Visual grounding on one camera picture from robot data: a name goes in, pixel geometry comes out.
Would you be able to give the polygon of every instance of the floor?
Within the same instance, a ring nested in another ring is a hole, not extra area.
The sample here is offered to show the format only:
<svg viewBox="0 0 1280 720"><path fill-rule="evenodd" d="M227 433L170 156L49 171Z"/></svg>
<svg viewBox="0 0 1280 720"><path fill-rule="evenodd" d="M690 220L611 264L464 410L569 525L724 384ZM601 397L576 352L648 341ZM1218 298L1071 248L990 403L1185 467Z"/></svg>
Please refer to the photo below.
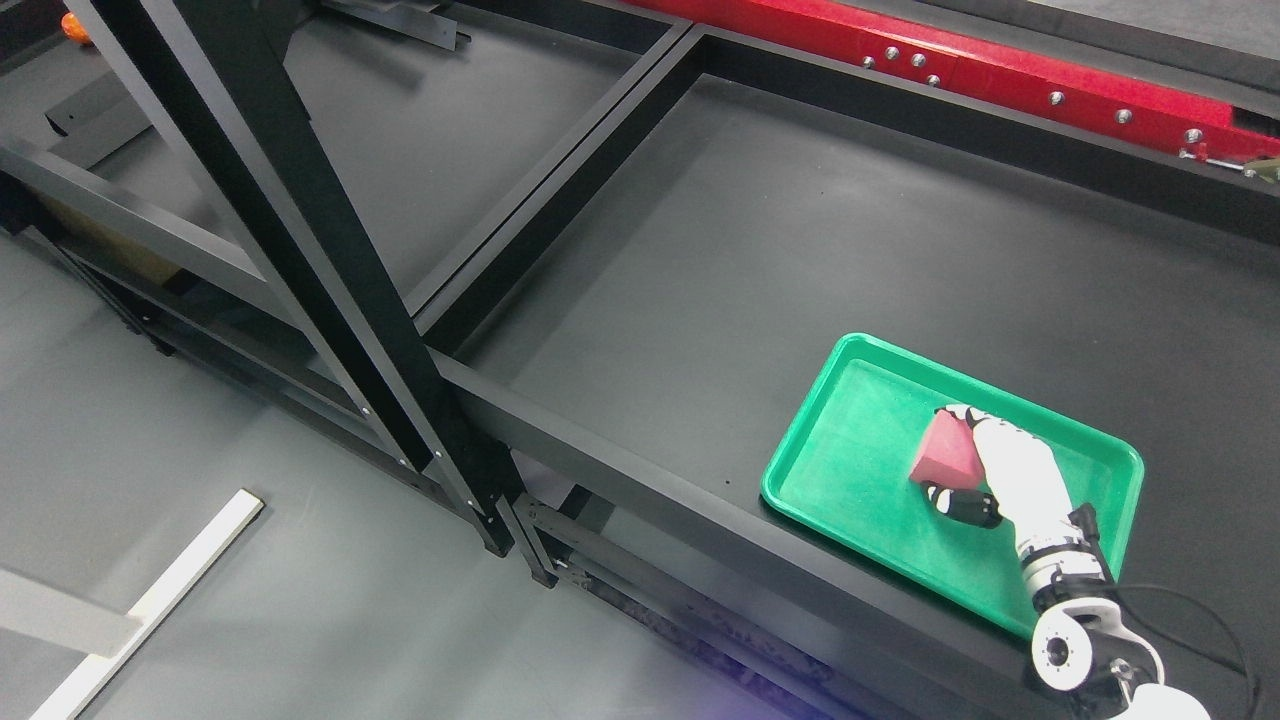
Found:
<svg viewBox="0 0 1280 720"><path fill-rule="evenodd" d="M1197 0L1134 3L1133 0L1030 0L1084 15L1280 59L1275 0Z"/></svg>
<svg viewBox="0 0 1280 720"><path fill-rule="evenodd" d="M241 487L264 514L84 717L780 717L0 237L0 565L123 610ZM78 660L0 630L0 720Z"/></svg>

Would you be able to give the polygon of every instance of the white strip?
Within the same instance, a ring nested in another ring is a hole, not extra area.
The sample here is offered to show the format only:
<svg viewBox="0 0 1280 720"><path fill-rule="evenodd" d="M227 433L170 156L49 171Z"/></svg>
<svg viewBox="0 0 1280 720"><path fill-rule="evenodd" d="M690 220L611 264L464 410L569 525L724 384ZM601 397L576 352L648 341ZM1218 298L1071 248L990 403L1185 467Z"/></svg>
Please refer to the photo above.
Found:
<svg viewBox="0 0 1280 720"><path fill-rule="evenodd" d="M31 716L32 720L64 720L79 715L261 509L261 500L238 491L129 610L129 615L142 623L129 642L111 657L86 657Z"/></svg>
<svg viewBox="0 0 1280 720"><path fill-rule="evenodd" d="M0 628L86 655L114 655L138 625L134 618L0 568Z"/></svg>

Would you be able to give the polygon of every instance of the black cable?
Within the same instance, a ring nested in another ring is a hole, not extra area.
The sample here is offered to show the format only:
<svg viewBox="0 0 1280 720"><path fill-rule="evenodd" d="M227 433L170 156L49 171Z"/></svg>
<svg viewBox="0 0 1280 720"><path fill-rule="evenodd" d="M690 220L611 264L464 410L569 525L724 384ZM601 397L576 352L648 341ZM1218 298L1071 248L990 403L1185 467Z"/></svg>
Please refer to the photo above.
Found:
<svg viewBox="0 0 1280 720"><path fill-rule="evenodd" d="M1171 642L1175 646L1188 652L1196 653L1208 660L1210 662L1213 662L1215 665L1219 665L1233 673L1243 675L1245 692L1248 693L1248 702L1244 706L1244 719L1253 720L1253 715L1257 712L1258 698L1262 694L1262 678L1253 674L1253 669L1249 666L1249 657L1244 652L1244 646L1240 644L1240 639L1231 630L1230 625L1228 625L1226 621L1222 620L1222 616L1215 612L1213 609L1210 607L1208 605L1204 605L1203 602L1196 600L1194 597L1175 591L1172 588L1166 588L1164 585L1155 585L1155 584L1142 584L1142 583L1132 583L1124 585L1117 584L1115 575L1111 574L1111 566L1107 564L1107 559L1102 555L1102 544L1098 542L1101 533L1098 532L1097 511L1093 507L1093 505L1089 502L1080 505L1079 507L1075 509L1074 512L1071 512L1070 519L1071 523L1078 528L1080 528L1080 530L1084 533L1085 541L1088 541L1089 543L1091 555L1093 555L1093 557L1097 559L1098 566L1102 568L1102 579L1106 582L1106 587L1115 593L1115 601L1125 611L1125 614L1132 616L1138 624L1151 630L1152 634L1164 638L1165 641ZM1125 589L1162 592L1198 607L1210 618L1212 618L1213 621L1217 623L1217 625L1222 629L1222 632L1226 633L1226 637L1230 638L1231 644L1235 646L1235 652L1236 655L1239 655L1240 661L1236 662L1224 655L1219 655L1213 651L1197 647L1190 641L1187 641L1180 635L1176 635L1169 630L1160 629L1151 620L1147 620L1142 614L1134 610L1133 605L1125 602L1125 600L1120 597L1120 593L1124 592Z"/></svg>
<svg viewBox="0 0 1280 720"><path fill-rule="evenodd" d="M1226 634L1228 639L1230 639L1231 644L1235 647L1235 652L1240 659L1240 662L1238 665L1231 662L1229 659L1216 657L1215 656L1216 653L1201 650L1193 646L1192 643L1181 638L1178 638L1176 635L1171 637L1170 634L1160 630L1158 628L1155 628L1149 621L1142 620L1140 618L1135 619L1143 625L1146 625L1148 629L1155 632L1157 635L1167 639L1169 642L1172 642L1179 647L1189 650L1190 652L1194 652L1196 655L1199 655L1217 665L1221 665L1222 667L1228 667L1229 670L1244 675L1245 691L1248 693L1248 702L1244 706L1244 717L1245 720L1253 720L1253 714L1257 711L1258 697L1262 694L1262 679L1253 674L1253 667L1249 665L1249 656L1244 651L1244 644L1240 642L1240 638L1235 634L1235 630L1233 630L1231 626L1226 624L1226 620L1224 620L1221 615L1219 615L1212 607L1204 605L1203 602L1196 600L1194 597L1184 592L1175 591L1172 588L1166 588L1164 585L1153 585L1146 583L1123 583L1123 584L1112 583L1108 589L1115 592L1116 594L1123 594L1129 591L1161 592L1169 594L1170 597L1176 597L1183 602L1194 606L1201 612L1208 615L1210 619L1212 619L1213 623L1222 629L1222 633ZM1133 609L1128 607L1128 603L1125 603L1125 610L1128 610L1129 614L1133 614Z"/></svg>

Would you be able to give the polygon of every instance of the pink sponge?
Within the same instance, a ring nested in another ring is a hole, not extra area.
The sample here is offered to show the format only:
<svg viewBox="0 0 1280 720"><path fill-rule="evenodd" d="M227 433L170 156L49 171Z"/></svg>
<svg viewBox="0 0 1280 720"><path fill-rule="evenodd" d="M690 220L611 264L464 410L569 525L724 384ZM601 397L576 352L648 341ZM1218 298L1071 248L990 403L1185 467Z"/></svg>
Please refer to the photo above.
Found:
<svg viewBox="0 0 1280 720"><path fill-rule="evenodd" d="M936 483L952 489L977 489L987 473L973 445L973 429L964 420L938 410L924 430L908 477L915 483Z"/></svg>

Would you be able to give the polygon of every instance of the tray rim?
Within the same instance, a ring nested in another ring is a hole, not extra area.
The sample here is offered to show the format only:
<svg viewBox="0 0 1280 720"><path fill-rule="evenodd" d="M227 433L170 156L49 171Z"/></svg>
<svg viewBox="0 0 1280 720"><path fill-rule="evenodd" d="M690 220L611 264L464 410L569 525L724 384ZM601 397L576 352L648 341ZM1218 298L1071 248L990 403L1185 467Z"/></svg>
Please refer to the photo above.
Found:
<svg viewBox="0 0 1280 720"><path fill-rule="evenodd" d="M1025 406L1028 410L1039 410L1047 413L1052 416L1056 416L1057 421L1070 428L1071 430L1085 432L1097 436L1101 441L1112 445L1115 450L1119 454L1121 454L1128 462L1132 464L1132 475L1130 475L1132 480L1129 483L1128 491L1125 492L1124 501L1121 503L1121 515L1119 527L1116 528L1116 539L1110 541L1111 552L1106 553L1107 564L1111 566L1112 574L1116 578L1120 577L1120 573L1124 566L1124 559L1129 548L1129 537L1133 533L1133 523L1138 510L1138 500L1139 496L1142 495L1142 486L1147 470L1146 462L1143 461L1142 455L1138 454L1137 448L1134 448L1126 441L1112 436L1111 433L1100 430L1091 425L1085 425L1084 423L1080 423L1079 420L1075 420L1070 416L1062 415L1056 410L1044 407L1021 396L1014 395L1006 389L1001 389L996 386L992 386L986 380L974 378L968 373L963 373L954 368L948 368L947 365L943 365L934 360L929 360L928 357L915 354L905 347L893 345L886 340L882 340L879 337L864 332L847 333L836 341L836 345L832 347L831 354L827 355L827 360L823 363L822 369L818 372L818 375L814 378L813 384L809 387L809 392L805 395L804 401L800 404L800 407L796 409L791 424L787 425L786 433L783 433L782 439L778 441L778 446L774 450L773 456L769 459L769 464L764 468L764 471L760 475L760 497L763 497L764 501L772 509L777 510L778 512L790 518L791 520L804 525L809 530L819 533L823 537L829 538L840 543L841 546L852 550L854 552L858 552L859 555L883 565L884 568L897 573L899 575L906 578L914 584L923 587L925 591L936 596L940 596L959 607L963 607L964 610L982 618L983 620L993 623L1015 634L1028 638L1030 637L1030 628L1025 626L1021 623L1018 623L1012 618L1000 619L989 614L980 612L973 607L969 607L966 603L947 596L937 587L931 587L931 584L927 584L919 579L919 578L927 578L936 585L943 584L937 582L931 573L922 571L918 568L911 566L910 562L897 561L893 559L893 556L888 553L884 553L878 550L872 550L861 543L855 543L850 539L846 539L841 537L838 533L828 532L817 524L812 524L812 521L806 519L803 512L800 512L790 502L782 500L782 497L780 496L781 486L783 484L785 480L785 473L790 470L790 468L787 468L787 470L783 470L782 464L791 462L794 460L794 454L788 452L788 450L792 448L796 442L800 442L799 434L803 432L805 425L805 423L803 423L801 419L812 416L814 411L819 410L819 407L824 405L823 395L824 391L827 389L827 386L831 383L835 375L836 366L842 361L842 357L847 351L847 348L854 345L865 345L874 347L879 351L897 355L904 360L922 365L929 372L943 372L960 375L961 379L973 383L984 392L1002 396L1002 400L1020 404ZM791 455L791 459L785 460L785 457L787 457L788 455ZM904 570L904 568L909 568L914 575L909 575Z"/></svg>

